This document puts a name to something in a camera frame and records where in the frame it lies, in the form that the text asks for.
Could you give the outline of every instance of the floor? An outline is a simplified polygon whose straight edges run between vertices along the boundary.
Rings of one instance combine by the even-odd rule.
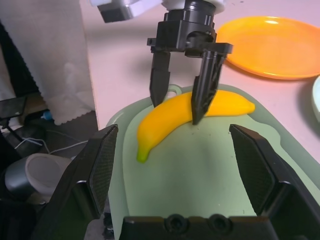
[[[96,131],[98,131],[97,119],[94,111],[59,126],[55,125],[52,120],[47,121],[40,118],[33,119],[29,123],[45,130],[45,142],[50,152],[87,141]],[[75,157],[84,146],[85,144],[81,144],[66,150],[61,150],[54,153],[54,155],[72,158]],[[42,147],[39,152],[47,153],[47,150],[45,147]],[[104,240],[104,230],[104,218],[101,216],[101,219],[94,220],[88,225],[84,239]]]

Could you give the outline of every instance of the banana tip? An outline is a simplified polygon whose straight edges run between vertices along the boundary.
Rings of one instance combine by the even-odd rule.
[[[142,163],[144,164],[147,159],[148,159],[148,154],[149,152],[147,151],[141,151],[140,149],[138,150],[138,154],[136,156],[136,160],[139,162],[139,163]]]

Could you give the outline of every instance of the toy banana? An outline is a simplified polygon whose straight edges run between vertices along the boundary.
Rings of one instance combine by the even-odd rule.
[[[147,161],[149,152],[177,127],[192,120],[191,92],[168,99],[155,107],[140,123],[137,130],[137,160]],[[218,90],[205,117],[239,116],[250,114],[255,105],[243,96]]]

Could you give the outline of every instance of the orange plate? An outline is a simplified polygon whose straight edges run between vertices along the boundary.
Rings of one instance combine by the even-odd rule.
[[[233,45],[228,61],[283,80],[320,75],[320,28],[283,17],[252,16],[224,24],[217,42]]]

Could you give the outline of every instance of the light green cutting board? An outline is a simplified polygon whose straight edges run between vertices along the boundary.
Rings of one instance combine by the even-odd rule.
[[[172,85],[170,89],[180,94],[191,87]],[[255,214],[239,175],[230,124],[265,137],[320,203],[320,165],[255,99],[232,86],[221,85],[220,89],[243,95],[256,104],[256,111],[250,116],[207,117],[198,126],[186,123],[155,147],[145,164],[136,161],[136,134],[140,121],[152,110],[150,98],[133,103],[111,119],[109,124],[119,127],[109,189],[116,239],[125,216]]]

